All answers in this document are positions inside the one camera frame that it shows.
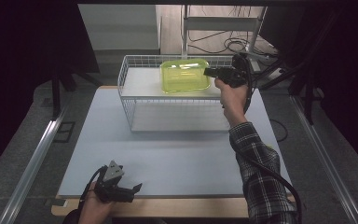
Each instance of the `checkered shirt sleeve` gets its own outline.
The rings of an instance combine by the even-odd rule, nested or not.
[[[296,223],[296,209],[286,197],[284,186],[246,161],[257,161],[275,173],[280,173],[278,153],[260,139],[251,122],[229,130],[230,138],[239,150],[236,159],[243,181],[243,194],[248,203],[251,223]]]

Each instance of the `human hand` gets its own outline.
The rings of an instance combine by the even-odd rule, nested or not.
[[[246,103],[248,87],[243,85],[233,89],[219,78],[214,80],[214,85],[221,91],[220,103],[225,108],[224,115],[231,128],[246,122],[247,120],[243,114],[243,108]]]
[[[79,224],[97,224],[104,221],[111,214],[116,202],[102,203],[94,192],[95,182],[89,187],[83,209],[80,214]]]

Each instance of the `transparent green container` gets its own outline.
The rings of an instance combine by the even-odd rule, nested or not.
[[[203,59],[167,61],[161,64],[161,88],[166,93],[199,91],[211,86],[209,77],[203,75],[208,62]]]

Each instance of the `white tabletop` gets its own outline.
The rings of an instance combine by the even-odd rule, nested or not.
[[[258,90],[247,118],[265,144],[281,156],[281,175],[290,182]],[[98,89],[86,117],[59,195],[78,198],[94,172],[111,160],[123,165],[118,184],[143,183],[137,197],[238,197],[242,182],[228,133],[132,133],[117,89]]]

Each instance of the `wire basket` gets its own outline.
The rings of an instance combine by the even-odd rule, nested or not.
[[[187,56],[202,58],[209,67],[231,66],[231,56]],[[180,55],[127,55],[118,76],[118,93],[133,132],[207,131],[229,128],[214,84],[204,91],[164,93],[159,67]]]

